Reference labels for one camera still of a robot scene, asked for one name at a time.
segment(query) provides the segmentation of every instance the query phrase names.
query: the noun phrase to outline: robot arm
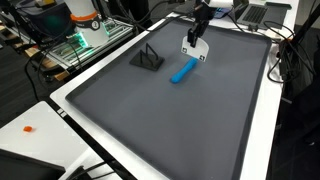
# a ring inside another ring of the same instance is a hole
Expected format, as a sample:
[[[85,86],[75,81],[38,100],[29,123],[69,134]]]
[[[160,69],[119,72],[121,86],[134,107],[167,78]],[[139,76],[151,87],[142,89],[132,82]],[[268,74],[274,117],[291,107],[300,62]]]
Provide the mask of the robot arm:
[[[209,21],[214,16],[214,7],[231,8],[232,5],[232,0],[196,0],[193,13],[195,22],[193,27],[188,30],[187,41],[190,46],[196,47],[198,38],[204,34]]]

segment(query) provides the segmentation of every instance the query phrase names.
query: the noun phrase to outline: white floor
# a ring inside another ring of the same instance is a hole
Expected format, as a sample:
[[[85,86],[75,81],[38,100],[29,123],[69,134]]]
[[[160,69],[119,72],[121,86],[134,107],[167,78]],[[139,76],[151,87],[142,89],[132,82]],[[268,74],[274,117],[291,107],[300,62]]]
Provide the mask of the white floor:
[[[296,24],[302,25],[307,20],[313,1],[314,0],[300,0]],[[320,0],[316,0],[314,9],[319,3]],[[312,27],[320,29],[320,17]]]

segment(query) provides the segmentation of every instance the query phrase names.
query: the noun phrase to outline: white table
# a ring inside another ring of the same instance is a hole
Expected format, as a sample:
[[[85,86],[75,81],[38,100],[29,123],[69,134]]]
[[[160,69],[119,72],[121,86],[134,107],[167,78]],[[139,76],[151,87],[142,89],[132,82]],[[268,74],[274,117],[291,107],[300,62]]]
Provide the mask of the white table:
[[[31,126],[31,132],[24,132]],[[40,102],[0,129],[0,149],[59,165],[65,180],[80,165],[84,169],[103,160],[45,102]],[[88,174],[96,177],[113,170],[103,165]],[[101,180],[121,180],[111,174]]]
[[[251,3],[264,4],[265,1],[252,0]],[[291,29],[294,28],[298,4],[299,0],[291,1],[292,10],[288,10],[284,21],[284,25]],[[152,28],[158,26],[161,22],[162,21],[158,22]],[[210,25],[224,28],[236,27],[228,17],[220,20],[212,20]],[[52,93],[50,97],[136,178],[147,180],[168,179],[65,100],[68,93],[122,54],[146,34],[147,32],[140,34],[121,48],[117,49],[93,67],[80,74],[74,80]],[[276,51],[276,46],[273,46],[271,48],[267,66],[264,70],[241,172],[241,180],[262,180],[266,177],[282,91],[281,85],[272,83],[267,79],[267,70],[276,61]]]

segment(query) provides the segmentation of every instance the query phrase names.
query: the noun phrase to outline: laptop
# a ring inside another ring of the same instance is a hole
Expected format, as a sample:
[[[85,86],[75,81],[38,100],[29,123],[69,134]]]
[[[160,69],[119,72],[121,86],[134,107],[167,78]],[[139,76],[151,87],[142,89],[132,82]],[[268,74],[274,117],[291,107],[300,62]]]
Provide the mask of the laptop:
[[[259,29],[264,30],[268,29],[263,24],[265,21],[273,21],[283,25],[287,14],[287,8],[283,7],[250,4],[249,1],[242,3],[241,0],[234,0],[233,4],[237,23],[247,26],[258,26]],[[282,26],[274,23],[269,23],[268,26],[282,29]]]

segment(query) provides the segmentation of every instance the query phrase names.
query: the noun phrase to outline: floor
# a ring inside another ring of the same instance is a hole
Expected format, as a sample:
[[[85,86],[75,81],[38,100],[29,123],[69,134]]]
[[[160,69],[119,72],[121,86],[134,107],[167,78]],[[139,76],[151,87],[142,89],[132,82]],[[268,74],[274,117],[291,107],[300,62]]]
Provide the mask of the floor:
[[[149,0],[150,7],[159,0]],[[313,0],[300,0],[297,25],[303,24],[308,17]],[[152,17],[163,17],[174,8],[174,5],[161,5]],[[320,21],[313,26],[305,38],[303,46],[312,56],[316,49],[315,35],[320,35]],[[23,67],[27,61],[24,56],[16,54],[10,47],[0,50],[0,128],[12,119],[36,104],[31,85],[24,74]],[[49,94],[63,83],[50,84],[43,88],[37,74],[29,67],[29,72],[36,84],[41,100],[48,101]],[[309,146],[297,142],[293,146],[275,143],[272,150],[268,180],[320,180],[320,146]]]

